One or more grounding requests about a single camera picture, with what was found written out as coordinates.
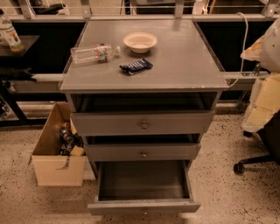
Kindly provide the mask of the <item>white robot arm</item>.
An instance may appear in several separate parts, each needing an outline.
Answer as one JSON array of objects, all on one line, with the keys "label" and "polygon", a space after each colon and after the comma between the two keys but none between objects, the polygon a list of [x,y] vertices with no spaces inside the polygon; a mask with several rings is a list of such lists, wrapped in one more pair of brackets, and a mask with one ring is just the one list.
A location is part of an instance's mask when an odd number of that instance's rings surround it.
[{"label": "white robot arm", "polygon": [[241,53],[241,58],[258,61],[270,72],[264,80],[256,79],[241,125],[247,132],[257,132],[280,110],[280,18]]}]

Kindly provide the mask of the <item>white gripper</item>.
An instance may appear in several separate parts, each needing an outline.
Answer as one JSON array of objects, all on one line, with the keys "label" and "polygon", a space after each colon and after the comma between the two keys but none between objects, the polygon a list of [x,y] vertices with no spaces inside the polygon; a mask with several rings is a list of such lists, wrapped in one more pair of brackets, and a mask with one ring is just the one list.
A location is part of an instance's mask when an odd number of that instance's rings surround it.
[{"label": "white gripper", "polygon": [[[259,61],[264,36],[241,53],[241,58]],[[262,129],[280,110],[280,73],[273,73],[265,79],[258,78],[252,87],[250,103],[244,114],[241,127],[247,132]]]}]

